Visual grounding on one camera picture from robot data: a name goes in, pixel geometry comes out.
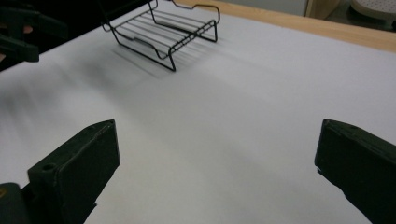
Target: black wire rack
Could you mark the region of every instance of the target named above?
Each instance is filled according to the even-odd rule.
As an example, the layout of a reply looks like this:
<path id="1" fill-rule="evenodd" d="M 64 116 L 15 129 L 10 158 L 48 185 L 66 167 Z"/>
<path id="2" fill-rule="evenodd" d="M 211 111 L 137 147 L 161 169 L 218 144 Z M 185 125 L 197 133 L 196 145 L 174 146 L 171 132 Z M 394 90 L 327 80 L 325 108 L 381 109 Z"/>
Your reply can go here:
<path id="1" fill-rule="evenodd" d="M 172 4 L 177 10 L 172 12 L 161 9 L 161 4 Z M 106 32 L 111 32 L 117 42 L 152 61 L 172 71 L 176 71 L 173 54 L 189 44 L 196 37 L 210 42 L 218 41 L 218 24 L 220 11 L 218 7 L 197 4 L 191 7 L 182 6 L 174 1 L 134 1 L 134 9 L 144 10 L 132 17 L 121 19 L 115 23 L 111 16 L 127 11 L 131 7 L 124 5 L 110 10 L 99 2 L 104 14 L 105 22 L 102 27 Z M 196 8 L 208 9 L 211 19 L 194 17 Z"/>

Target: white table surface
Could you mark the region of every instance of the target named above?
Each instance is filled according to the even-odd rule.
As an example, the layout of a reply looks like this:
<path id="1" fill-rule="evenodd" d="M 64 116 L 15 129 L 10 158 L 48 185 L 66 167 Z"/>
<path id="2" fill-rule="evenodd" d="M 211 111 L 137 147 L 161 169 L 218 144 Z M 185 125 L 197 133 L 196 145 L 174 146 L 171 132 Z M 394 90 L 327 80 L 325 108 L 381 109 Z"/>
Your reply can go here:
<path id="1" fill-rule="evenodd" d="M 323 119 L 396 143 L 396 54 L 222 15 L 177 71 L 98 28 L 0 73 L 0 183 L 114 119 L 121 165 L 90 223 L 369 223 L 317 174 Z"/>

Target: wooden surface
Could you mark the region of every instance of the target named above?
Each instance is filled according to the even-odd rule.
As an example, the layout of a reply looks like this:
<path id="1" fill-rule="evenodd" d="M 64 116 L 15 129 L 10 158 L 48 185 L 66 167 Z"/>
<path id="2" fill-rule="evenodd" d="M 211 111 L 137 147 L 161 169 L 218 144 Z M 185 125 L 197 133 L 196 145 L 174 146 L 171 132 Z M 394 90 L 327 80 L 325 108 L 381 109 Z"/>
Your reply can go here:
<path id="1" fill-rule="evenodd" d="M 305 16 L 314 19 L 326 19 L 340 4 L 340 0 L 309 0 Z"/>
<path id="2" fill-rule="evenodd" d="M 221 13 L 228 15 L 271 23 L 281 27 L 287 27 L 315 35 L 327 36 L 374 49 L 396 52 L 396 34 L 390 32 L 345 25 L 331 21 L 321 21 L 307 17 L 299 17 L 254 7 L 243 7 L 213 0 L 177 1 L 186 5 L 193 5 L 196 3 L 212 4 L 218 6 L 221 10 Z"/>

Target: screw hole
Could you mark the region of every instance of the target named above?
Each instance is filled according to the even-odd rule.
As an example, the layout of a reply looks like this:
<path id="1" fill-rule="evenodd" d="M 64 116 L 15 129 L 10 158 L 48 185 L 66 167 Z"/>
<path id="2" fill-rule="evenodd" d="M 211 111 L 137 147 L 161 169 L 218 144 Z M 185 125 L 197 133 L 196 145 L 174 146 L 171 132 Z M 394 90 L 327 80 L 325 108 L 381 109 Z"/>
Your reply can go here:
<path id="1" fill-rule="evenodd" d="M 55 168 L 55 164 L 54 163 L 49 163 L 45 166 L 43 166 L 43 171 L 51 171 Z"/>

